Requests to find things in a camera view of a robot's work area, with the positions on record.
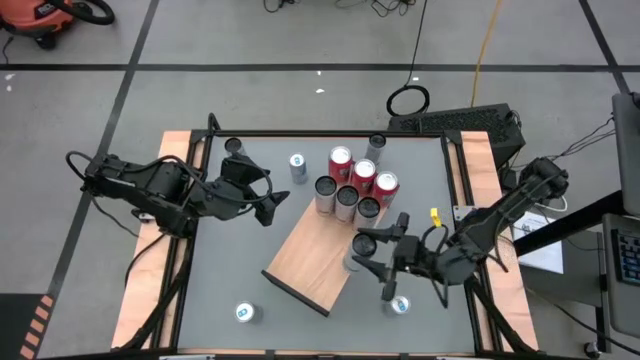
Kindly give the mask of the orange shop vacuum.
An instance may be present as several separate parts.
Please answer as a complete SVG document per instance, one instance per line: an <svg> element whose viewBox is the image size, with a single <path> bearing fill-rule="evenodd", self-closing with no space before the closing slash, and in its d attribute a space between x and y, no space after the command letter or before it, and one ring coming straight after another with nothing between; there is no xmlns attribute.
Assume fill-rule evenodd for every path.
<svg viewBox="0 0 640 360"><path fill-rule="evenodd" d="M57 34L73 22L72 15L47 0L0 0L0 29L31 38L44 50L53 49Z"/></svg>

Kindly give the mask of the black orange striped floor mat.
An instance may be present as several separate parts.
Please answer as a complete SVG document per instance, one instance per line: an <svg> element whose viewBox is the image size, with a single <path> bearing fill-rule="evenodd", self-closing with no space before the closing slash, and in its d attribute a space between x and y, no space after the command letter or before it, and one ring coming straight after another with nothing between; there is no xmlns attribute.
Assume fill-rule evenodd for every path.
<svg viewBox="0 0 640 360"><path fill-rule="evenodd" d="M0 293L0 360L35 360L51 319L50 294Z"/></svg>

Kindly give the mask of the wooden table side board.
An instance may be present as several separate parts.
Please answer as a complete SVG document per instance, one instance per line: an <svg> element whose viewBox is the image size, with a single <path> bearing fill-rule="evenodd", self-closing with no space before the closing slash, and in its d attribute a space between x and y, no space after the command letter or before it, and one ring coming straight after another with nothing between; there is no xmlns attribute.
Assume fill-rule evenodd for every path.
<svg viewBox="0 0 640 360"><path fill-rule="evenodd" d="M469 174L473 203L488 208L502 197L491 144L486 132L462 132L462 151ZM493 260L486 264L494 303L510 326L531 348L538 350L533 321L509 228L501 233L498 249L505 272Z"/></svg>
<svg viewBox="0 0 640 360"><path fill-rule="evenodd" d="M191 131L166 131L162 137L159 156L175 155L187 159ZM161 234L154 221L143 223L135 247L135 255L156 240ZM161 298L163 289L169 287L179 271L186 249L186 240L171 240L164 236L149 248L135 263L129 273L121 309L113 335L112 349L122 347L143 325ZM145 340L143 348L169 347L177 294L171 300L158 327Z"/></svg>

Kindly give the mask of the red Fanta soda can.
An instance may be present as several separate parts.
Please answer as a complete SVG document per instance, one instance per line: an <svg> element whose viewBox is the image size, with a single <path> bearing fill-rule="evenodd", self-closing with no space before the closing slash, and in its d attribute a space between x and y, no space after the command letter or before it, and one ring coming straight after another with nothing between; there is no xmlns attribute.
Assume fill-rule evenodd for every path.
<svg viewBox="0 0 640 360"><path fill-rule="evenodd" d="M376 178L376 165L369 159L360 159L353 165L350 185L353 186L361 197L371 192Z"/></svg>
<svg viewBox="0 0 640 360"><path fill-rule="evenodd" d="M382 171L374 180L371 197L377 200L382 208L387 208L396 196L398 189L398 177L393 172Z"/></svg>
<svg viewBox="0 0 640 360"><path fill-rule="evenodd" d="M351 177L353 166L352 153L346 146L336 146L329 152L328 175L338 187L346 185Z"/></svg>

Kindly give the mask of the white Celsius Peach Vibe can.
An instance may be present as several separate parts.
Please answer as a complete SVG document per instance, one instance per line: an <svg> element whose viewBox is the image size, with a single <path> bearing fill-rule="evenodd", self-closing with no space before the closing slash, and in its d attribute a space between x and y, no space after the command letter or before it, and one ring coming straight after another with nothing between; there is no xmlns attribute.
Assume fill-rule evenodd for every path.
<svg viewBox="0 0 640 360"><path fill-rule="evenodd" d="M321 215L331 215L335 208L336 181L329 175L319 177L315 184L315 206Z"/></svg>
<svg viewBox="0 0 640 360"><path fill-rule="evenodd" d="M352 222L359 201L357 189L351 185L342 186L336 193L334 214L341 222Z"/></svg>
<svg viewBox="0 0 640 360"><path fill-rule="evenodd" d="M358 228L374 228L381 211L379 202L372 197L364 197L357 204L353 227Z"/></svg>

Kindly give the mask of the white paper sheet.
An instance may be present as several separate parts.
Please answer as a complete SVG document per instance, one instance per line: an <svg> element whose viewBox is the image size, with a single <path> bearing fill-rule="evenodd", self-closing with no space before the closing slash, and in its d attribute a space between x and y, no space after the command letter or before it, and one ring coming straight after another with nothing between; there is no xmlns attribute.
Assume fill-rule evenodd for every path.
<svg viewBox="0 0 640 360"><path fill-rule="evenodd" d="M519 240L521 237L552 222L554 222L552 218L538 213L526 212L512 226L513 239ZM520 265L557 274L564 273L563 249L560 242L542 247L525 255L519 255L518 260Z"/></svg>

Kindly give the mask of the blue silver Red Bull can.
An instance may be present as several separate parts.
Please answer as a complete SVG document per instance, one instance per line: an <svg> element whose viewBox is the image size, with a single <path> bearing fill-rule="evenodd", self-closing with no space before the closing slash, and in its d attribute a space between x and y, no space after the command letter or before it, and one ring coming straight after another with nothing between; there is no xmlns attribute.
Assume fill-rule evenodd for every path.
<svg viewBox="0 0 640 360"><path fill-rule="evenodd" d="M262 309L250 301L241 301L234 309L235 320L239 323L257 324L262 320Z"/></svg>
<svg viewBox="0 0 640 360"><path fill-rule="evenodd" d="M304 184L307 181L306 160L301 153L294 153L290 156L289 168L295 184Z"/></svg>
<svg viewBox="0 0 640 360"><path fill-rule="evenodd" d="M403 295L396 295L389 301L383 302L383 312L387 316L405 315L410 310L410 300Z"/></svg>

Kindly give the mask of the grey metal cart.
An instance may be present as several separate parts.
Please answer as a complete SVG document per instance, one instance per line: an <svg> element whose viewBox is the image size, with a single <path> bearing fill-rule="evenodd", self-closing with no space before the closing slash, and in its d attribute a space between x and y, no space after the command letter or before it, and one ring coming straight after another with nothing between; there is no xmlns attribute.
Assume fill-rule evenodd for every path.
<svg viewBox="0 0 640 360"><path fill-rule="evenodd" d="M640 220L606 214L601 224L600 232L584 231L561 242L563 274L522 268L524 283L533 291L594 308L596 338L583 344L592 359L611 350L612 329L640 339L640 286L618 281L611 244L615 229L640 235Z"/></svg>

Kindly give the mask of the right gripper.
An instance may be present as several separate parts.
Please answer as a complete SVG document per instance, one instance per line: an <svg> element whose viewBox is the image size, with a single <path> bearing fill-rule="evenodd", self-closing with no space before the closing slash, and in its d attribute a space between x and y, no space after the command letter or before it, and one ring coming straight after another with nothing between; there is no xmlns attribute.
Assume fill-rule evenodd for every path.
<svg viewBox="0 0 640 360"><path fill-rule="evenodd" d="M397 273L406 272L416 276L427 277L427 258L432 253L426 247L427 236L436 229L432 225L424 231L421 237L407 235L409 214L401 212L396 223L385 229L358 228L357 232L365 234L375 241L392 241L395 248L392 251L389 265L373 261L359 255L353 255L352 259L371 272L380 283L384 283L382 300L391 301L395 297L397 286Z"/></svg>

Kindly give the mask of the wooden shelf with black frame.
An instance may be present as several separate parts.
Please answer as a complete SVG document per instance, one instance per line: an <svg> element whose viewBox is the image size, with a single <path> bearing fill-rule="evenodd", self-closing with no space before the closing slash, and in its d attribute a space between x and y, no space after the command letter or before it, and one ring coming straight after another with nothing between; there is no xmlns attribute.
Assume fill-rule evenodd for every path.
<svg viewBox="0 0 640 360"><path fill-rule="evenodd" d="M310 202L262 275L327 317L350 277L343 258L355 235L352 224L320 214Z"/></svg>

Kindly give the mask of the black aluminium table frame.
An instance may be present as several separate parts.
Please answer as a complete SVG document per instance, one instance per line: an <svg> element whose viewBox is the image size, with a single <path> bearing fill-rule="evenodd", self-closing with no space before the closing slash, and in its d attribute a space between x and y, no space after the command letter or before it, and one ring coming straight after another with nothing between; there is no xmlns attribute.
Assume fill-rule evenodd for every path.
<svg viewBox="0 0 640 360"><path fill-rule="evenodd" d="M476 348L506 349L479 302L462 287L450 289L443 307L426 280L400 275L398 291L411 302L408 314L387 316L381 285L368 272L350 274L327 317L269 282L262 271L271 263L301 214L313 202L311 183L295 184L287 156L299 152L311 178L325 174L329 151L344 145L362 154L363 131L241 131L250 157L271 172L277 189L290 192L273 223L260 225L252 215L222 222L200 220L188 244L189 275L177 295L170 346L183 352L250 353L303 356L324 354L468 355ZM235 320L237 303L250 301L262 309L257 324Z"/></svg>

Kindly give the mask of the grey computer monitor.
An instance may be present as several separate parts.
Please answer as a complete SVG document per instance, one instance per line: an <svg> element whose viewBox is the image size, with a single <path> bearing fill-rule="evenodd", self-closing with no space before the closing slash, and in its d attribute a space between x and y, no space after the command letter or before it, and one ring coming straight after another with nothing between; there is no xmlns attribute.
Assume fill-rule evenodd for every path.
<svg viewBox="0 0 640 360"><path fill-rule="evenodd" d="M612 97L623 205L640 217L640 93Z"/></svg>

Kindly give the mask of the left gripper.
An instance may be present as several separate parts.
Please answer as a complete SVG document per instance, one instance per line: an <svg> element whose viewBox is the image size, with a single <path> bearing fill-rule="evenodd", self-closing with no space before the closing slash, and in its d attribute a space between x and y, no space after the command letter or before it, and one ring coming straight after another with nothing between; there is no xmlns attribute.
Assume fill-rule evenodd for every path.
<svg viewBox="0 0 640 360"><path fill-rule="evenodd" d="M246 207L255 206L255 218L263 227L272 224L275 207L289 195L289 191L267 191L259 195L250 184L218 177L213 182L203 184L205 193L202 202L202 215L219 220L231 220L243 214Z"/></svg>

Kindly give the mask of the black keyboard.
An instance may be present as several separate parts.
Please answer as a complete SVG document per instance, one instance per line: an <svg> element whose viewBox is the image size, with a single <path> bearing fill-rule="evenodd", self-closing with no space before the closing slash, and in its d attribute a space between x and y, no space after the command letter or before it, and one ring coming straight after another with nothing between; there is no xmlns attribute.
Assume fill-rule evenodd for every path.
<svg viewBox="0 0 640 360"><path fill-rule="evenodd" d="M640 286L640 235L612 230L613 262L619 282Z"/></svg>

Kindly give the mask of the black diagonal bar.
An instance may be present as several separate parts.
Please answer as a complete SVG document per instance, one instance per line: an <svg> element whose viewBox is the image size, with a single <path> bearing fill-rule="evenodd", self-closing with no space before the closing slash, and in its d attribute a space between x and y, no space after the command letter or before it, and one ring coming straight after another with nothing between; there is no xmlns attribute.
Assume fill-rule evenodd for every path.
<svg viewBox="0 0 640 360"><path fill-rule="evenodd" d="M606 214L626 215L623 192L618 190L559 220L515 240L516 256L520 257L555 242L566 239L602 222Z"/></svg>

